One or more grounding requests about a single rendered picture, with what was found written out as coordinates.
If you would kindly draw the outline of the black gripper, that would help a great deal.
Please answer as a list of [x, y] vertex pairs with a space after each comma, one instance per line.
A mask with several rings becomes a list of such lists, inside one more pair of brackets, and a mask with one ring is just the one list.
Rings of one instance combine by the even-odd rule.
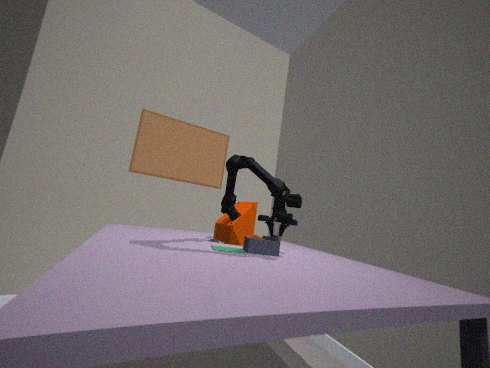
[[[269, 228], [269, 232], [270, 232], [270, 236], [271, 238], [273, 238], [273, 226], [274, 226], [274, 222], [280, 222], [278, 221], [277, 219], [275, 220], [276, 216], [274, 217], [274, 214], [275, 214], [275, 211], [277, 210], [277, 208], [280, 208], [280, 211], [284, 211], [286, 210], [284, 206], [278, 206], [278, 205], [273, 205], [272, 209], [273, 209], [273, 213], [272, 213], [272, 216], [269, 217], [269, 216], [266, 216], [266, 215], [259, 215], [258, 216], [258, 220], [260, 221], [266, 221], [265, 223], [267, 223], [267, 226]], [[280, 224], [280, 227], [279, 227], [279, 236], [282, 236], [284, 230], [286, 229], [286, 227], [290, 226], [290, 225], [296, 225], [297, 226], [297, 220], [294, 220], [292, 219], [292, 221], [287, 221], [287, 223], [284, 223], [281, 221], [281, 224]]]

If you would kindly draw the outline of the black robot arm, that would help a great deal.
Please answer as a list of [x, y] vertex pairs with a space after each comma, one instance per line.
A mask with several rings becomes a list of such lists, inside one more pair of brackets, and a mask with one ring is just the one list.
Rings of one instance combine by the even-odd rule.
[[[241, 214], [236, 210], [234, 205], [236, 204], [236, 195], [234, 195], [234, 188], [236, 182], [236, 176], [239, 169], [249, 168], [257, 177], [259, 177], [268, 187], [274, 197], [274, 205], [284, 206], [285, 202], [287, 207], [301, 208], [302, 198], [300, 194], [290, 194], [290, 190], [286, 187], [286, 184], [278, 178], [270, 175], [262, 166], [260, 166], [254, 158], [233, 155], [226, 162], [226, 169], [228, 171], [226, 192], [221, 202], [221, 212], [227, 213], [231, 221], [237, 219]], [[284, 195], [283, 192], [285, 191]], [[293, 214], [286, 213], [287, 210], [280, 211], [277, 208], [274, 217], [276, 216], [278, 221], [287, 223], [292, 221]]]

